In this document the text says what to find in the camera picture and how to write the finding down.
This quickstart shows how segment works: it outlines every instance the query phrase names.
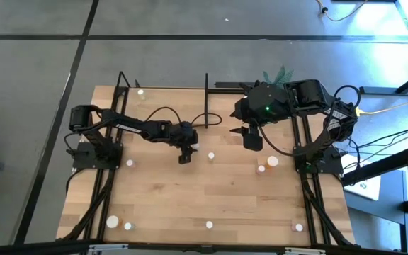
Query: white cylinder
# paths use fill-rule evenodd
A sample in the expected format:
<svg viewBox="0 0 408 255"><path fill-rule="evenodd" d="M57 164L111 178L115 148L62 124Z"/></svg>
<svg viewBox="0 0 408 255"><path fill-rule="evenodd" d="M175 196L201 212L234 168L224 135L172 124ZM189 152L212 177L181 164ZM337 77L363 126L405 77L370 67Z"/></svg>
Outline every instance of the white cylinder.
<svg viewBox="0 0 408 255"><path fill-rule="evenodd" d="M295 225L295 230L297 230L298 232L303 231L303 226L301 224L296 224Z"/></svg>
<svg viewBox="0 0 408 255"><path fill-rule="evenodd" d="M215 158L215 153L209 152L208 158L210 161L213 161L213 159Z"/></svg>
<svg viewBox="0 0 408 255"><path fill-rule="evenodd" d="M267 159L267 164L268 164L269 167L278 166L278 159L275 156L270 156Z"/></svg>
<svg viewBox="0 0 408 255"><path fill-rule="evenodd" d="M115 228L119 225L119 218L115 215L111 215L106 219L106 226L109 228Z"/></svg>
<svg viewBox="0 0 408 255"><path fill-rule="evenodd" d="M266 172L266 167L265 166L258 166L258 168L256 169L256 173L258 174L263 174Z"/></svg>
<svg viewBox="0 0 408 255"><path fill-rule="evenodd" d="M213 222L207 221L207 222L205 223L205 227L207 227L208 229L213 228Z"/></svg>
<svg viewBox="0 0 408 255"><path fill-rule="evenodd" d="M138 95L140 96L141 100L145 100L146 99L146 95L144 93L145 91L142 89L138 89Z"/></svg>
<svg viewBox="0 0 408 255"><path fill-rule="evenodd" d="M127 222L127 223L124 224L124 229L125 230L134 230L134 228L135 228L135 224L132 224L130 222Z"/></svg>
<svg viewBox="0 0 408 255"><path fill-rule="evenodd" d="M135 162L131 159L127 160L127 166L129 167L135 167Z"/></svg>

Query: wire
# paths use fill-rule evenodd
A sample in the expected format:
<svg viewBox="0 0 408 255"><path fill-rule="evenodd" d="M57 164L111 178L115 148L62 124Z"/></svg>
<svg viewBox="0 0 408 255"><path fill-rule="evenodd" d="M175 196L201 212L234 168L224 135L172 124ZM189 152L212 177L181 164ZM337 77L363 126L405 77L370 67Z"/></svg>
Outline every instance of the wire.
<svg viewBox="0 0 408 255"><path fill-rule="evenodd" d="M182 122L182 121L181 121L181 117L179 117L179 114L176 112L176 110L174 110L173 108L168 107L168 106L163 106L163 107L160 107L160 108L154 110L154 111L149 115L149 117L147 117L147 119L146 119L145 121L148 121L157 111L160 111L160 110L162 110L162 109L169 109L169 110L171 110L174 114L176 114L177 120L179 121L179 123Z"/></svg>
<svg viewBox="0 0 408 255"><path fill-rule="evenodd" d="M65 135L65 136L64 136L64 142L65 142L67 148L69 148L69 151L70 151L70 153L72 154L72 158L73 158L73 157L74 157L74 150L72 149L72 147L70 147L70 144L69 144L69 142L67 141L67 138L68 138L69 136L72 136L72 135L78 135L78 134L77 134L77 133L70 133L70 134Z"/></svg>
<svg viewBox="0 0 408 255"><path fill-rule="evenodd" d="M74 176L81 173L81 171L83 171L83 170L84 169L77 169L72 175L69 176L69 178L67 179L67 182L65 183L65 194L67 194L69 192L70 181L74 178Z"/></svg>
<svg viewBox="0 0 408 255"><path fill-rule="evenodd" d="M382 152L382 151L384 151L384 150L390 148L391 146L396 145L396 144L398 144L398 143L400 143L400 142L402 142L402 141L404 141L404 140L406 140L406 139L408 139L408 136L402 138L401 140L399 140L399 141L397 141L397 142L395 142L395 143L389 144L388 146L382 148L382 149L379 150L378 152L376 152L376 153L374 153L373 155L369 156L367 159L364 159L362 162L364 162L364 161L366 161L366 160L368 160L368 159L374 157L374 156L377 155L379 152Z"/></svg>
<svg viewBox="0 0 408 255"><path fill-rule="evenodd" d="M352 10L352 12L350 12L347 16L345 16L345 17L343 17L343 18L338 18L338 19L334 19L334 18L331 18L331 17L329 16L329 14L328 14L328 10L329 10L329 9L324 6L324 4L321 2L321 0L316 0L316 1L317 1L317 3L319 3L319 6L320 6L320 8L321 8L321 10L322 10L322 13L325 14L325 16L326 16L329 20L337 22L337 21L342 21L342 20L344 20L344 19L346 19L346 18L352 16L352 14L354 14L355 12L357 12L364 4L366 4L366 2L367 2L368 0L365 0L360 6L358 6L358 7L355 8L354 10Z"/></svg>
<svg viewBox="0 0 408 255"><path fill-rule="evenodd" d="M331 122L330 120L332 120L334 108L335 108L335 106L336 106L336 102L337 102L337 101L338 101L338 100L336 99L336 100L333 101L333 103L331 104L331 110L330 110L330 114L329 114L329 119L328 119L327 123L325 124L324 129L322 130L321 134L322 134L323 132L326 132L326 131L328 132L327 128L328 128L329 125L330 125L330 122ZM254 122L258 125L259 131L261 131L262 137L265 139L265 141L268 143L268 145L270 145L270 147L272 147L274 150L276 150L279 154L282 154L282 155L288 156L288 157L296 157L296 156L301 156L301 155L304 155L304 154L308 153L308 150L307 150L307 151L304 151L304 152L301 152L301 153L298 153L298 154L288 153L288 152L284 152L284 151L280 150L279 148L275 147L275 145L273 145L273 143L267 138L266 133L264 132L264 130L262 129L262 127L259 125L259 123L257 122L256 119L254 119Z"/></svg>
<svg viewBox="0 0 408 255"><path fill-rule="evenodd" d="M386 109L383 109L383 110L376 110L376 111L373 111L373 112L365 112L364 110L361 110L361 109L359 108L359 109L356 110L356 112L357 112L357 116L359 116L359 115L361 115L361 114L369 114L369 115L371 115L371 114L377 114L377 113L384 113L384 112L386 112L386 111L393 110L393 109L396 109L396 108L399 108L399 107L402 107L402 106L406 106L406 105L408 105L408 102L407 102L407 103L402 103L402 104L397 105L397 106L392 106L392 107L390 107L390 108L386 108Z"/></svg>
<svg viewBox="0 0 408 255"><path fill-rule="evenodd" d="M200 116L203 116L203 115L205 115L205 113L201 113L200 115L196 116L196 117L191 121L191 126L192 126L193 128L194 128L194 127L196 128L196 127L205 126L205 124L193 125L193 123L194 123ZM211 124L208 124L208 125L219 125L219 124L223 121L223 118L221 118L221 116L218 115L217 113L207 113L207 115L213 115L213 116L216 116L217 118L219 118L219 120L218 120L217 123L211 123Z"/></svg>
<svg viewBox="0 0 408 255"><path fill-rule="evenodd" d="M338 92L340 92L340 90L342 90L342 89L344 89L344 88L351 88L351 89L353 89L353 90L357 93L357 102L356 102L355 105L353 106L354 108L357 108L358 105L360 104L360 101L361 101L361 93L360 93L360 90L357 89L357 87L355 87L355 86L352 86L352 85L344 85L344 86L341 86L341 87L339 87L339 89L336 90L336 92L334 93L333 97L336 98L336 96L338 96Z"/></svg>
<svg viewBox="0 0 408 255"><path fill-rule="evenodd" d="M374 140L374 141L372 141L372 142L369 142L369 143L360 145L359 148L361 149L361 148L366 148L366 147L370 147L370 146L388 146L388 145L391 145L391 144L395 141L396 138L400 137L401 135L405 135L405 134L407 134L407 133L408 133L408 129L407 129L407 130L403 130L403 131L396 132L396 133L391 134L391 135L386 135L386 136L381 137L381 138L378 138L378 139L376 139L376 140ZM398 135L398 136L393 137L393 139L391 140L391 142L388 143L388 144L384 144L384 145L383 145L383 144L382 144L382 145L381 145L381 144L373 144L374 142L378 142L378 141L383 140L383 139L385 139L385 138L392 137L393 135Z"/></svg>

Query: wooden tabletop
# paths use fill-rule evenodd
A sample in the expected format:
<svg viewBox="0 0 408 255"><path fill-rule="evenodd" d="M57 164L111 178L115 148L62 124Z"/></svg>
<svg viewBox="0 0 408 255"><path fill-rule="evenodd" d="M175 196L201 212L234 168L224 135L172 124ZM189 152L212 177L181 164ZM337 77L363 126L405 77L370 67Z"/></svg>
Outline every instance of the wooden tabletop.
<svg viewBox="0 0 408 255"><path fill-rule="evenodd" d="M92 104L110 108L112 86L97 86ZM145 100L130 89L125 114L144 120L161 106L170 106L182 120L192 121L204 112L204 89L144 89ZM253 152L242 146L242 137L230 133L242 124L230 117L234 103L242 95L209 94L210 113L222 116L222 123L208 129L197 127L200 149L192 154L191 163L180 165L180 150L167 144L153 144L140 136L124 132L123 162L117 170L108 215L135 224L126 231L123 226L106 228L108 242L149 242L172 244L310 244L300 177L293 158L284 157L264 143L263 150ZM152 120L171 120L169 110L157 112ZM209 116L209 123L217 121ZM322 115L310 116L312 137L322 131ZM195 123L204 123L204 117ZM264 130L277 147L290 151L294 146L292 124L284 120L267 125ZM215 160L208 160L208 153ZM268 156L276 156L279 165L259 175L258 164L266 164ZM128 167L128 159L135 167ZM63 237L78 223L91 200L96 170L85 170L70 183L57 237ZM344 234L354 242L344 191L332 175L320 174L327 214ZM98 218L94 220L96 235ZM314 212L317 238L322 233ZM212 221L214 227L206 229ZM293 225L304 226L302 232Z"/></svg>

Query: white cap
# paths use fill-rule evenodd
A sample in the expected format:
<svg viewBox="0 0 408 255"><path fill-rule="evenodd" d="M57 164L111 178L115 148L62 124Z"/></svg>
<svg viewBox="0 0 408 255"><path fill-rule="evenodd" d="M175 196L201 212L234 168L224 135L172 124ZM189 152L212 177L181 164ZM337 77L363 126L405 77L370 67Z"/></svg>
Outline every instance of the white cap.
<svg viewBox="0 0 408 255"><path fill-rule="evenodd" d="M278 166L278 159L275 156L270 156L267 159L267 164L269 166Z"/></svg>
<svg viewBox="0 0 408 255"><path fill-rule="evenodd" d="M259 172L261 172L261 173L263 173L263 172L265 172L266 171L266 167L265 166L258 166L258 171Z"/></svg>
<svg viewBox="0 0 408 255"><path fill-rule="evenodd" d="M135 228L135 226L130 222L127 222L127 223L124 224L124 229L125 230L132 230L134 228Z"/></svg>
<svg viewBox="0 0 408 255"><path fill-rule="evenodd" d="M207 227L208 229L213 228L213 222L207 221L207 222L205 223L205 227Z"/></svg>
<svg viewBox="0 0 408 255"><path fill-rule="evenodd" d="M106 226L109 228L115 228L117 227L119 224L119 218L117 218L114 215L111 215L110 217L108 217L108 219L106 220Z"/></svg>
<svg viewBox="0 0 408 255"><path fill-rule="evenodd" d="M303 231L303 226L301 224L296 224L295 230L301 232L301 231Z"/></svg>

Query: black robotic arm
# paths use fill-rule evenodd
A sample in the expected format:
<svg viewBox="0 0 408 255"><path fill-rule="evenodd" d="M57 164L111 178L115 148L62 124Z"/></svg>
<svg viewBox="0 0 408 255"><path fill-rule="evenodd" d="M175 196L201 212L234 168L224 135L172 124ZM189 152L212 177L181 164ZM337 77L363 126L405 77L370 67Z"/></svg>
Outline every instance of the black robotic arm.
<svg viewBox="0 0 408 255"><path fill-rule="evenodd" d="M294 81L284 84L284 89L267 83L256 81L253 87L240 84L245 91L245 97L235 103L232 117L242 120L249 127L235 128L231 132L242 134L244 147L254 151L263 148L265 138L262 129L269 123L277 123L295 116L306 116L323 113L324 129L320 136L311 143L294 148L293 153L276 149L277 152L291 157L300 157L300 161L313 166L314 170L321 169L327 157L337 157L327 148L335 141L344 141L353 131L357 122L356 106L344 103L335 96L330 96L327 90L317 80Z"/></svg>
<svg viewBox="0 0 408 255"><path fill-rule="evenodd" d="M92 113L101 116L101 121L93 123ZM120 156L121 149L114 146L111 138L105 138L98 130L114 127L140 135L149 142L164 142L181 149L180 164L189 163L193 149L191 145L198 143L198 133L189 122L172 124L169 120L138 120L116 113L111 109L100 109L97 106L77 106L70 114L69 129L84 135L93 145L95 158L99 161L110 161Z"/></svg>

